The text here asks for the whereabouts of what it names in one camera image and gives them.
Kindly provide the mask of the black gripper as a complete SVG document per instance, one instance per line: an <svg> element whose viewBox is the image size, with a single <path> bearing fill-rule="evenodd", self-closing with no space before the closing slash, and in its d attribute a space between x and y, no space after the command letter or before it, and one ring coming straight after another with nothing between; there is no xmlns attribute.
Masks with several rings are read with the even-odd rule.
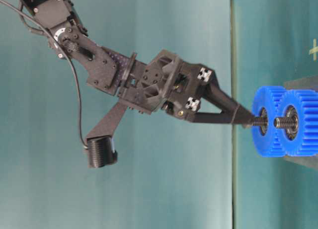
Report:
<svg viewBox="0 0 318 229"><path fill-rule="evenodd" d="M149 63L116 55L120 84L118 104L151 114L159 109L192 123L250 126L254 115L219 87L215 71L191 64L162 50ZM220 113L199 112L202 98L221 109Z"/></svg>

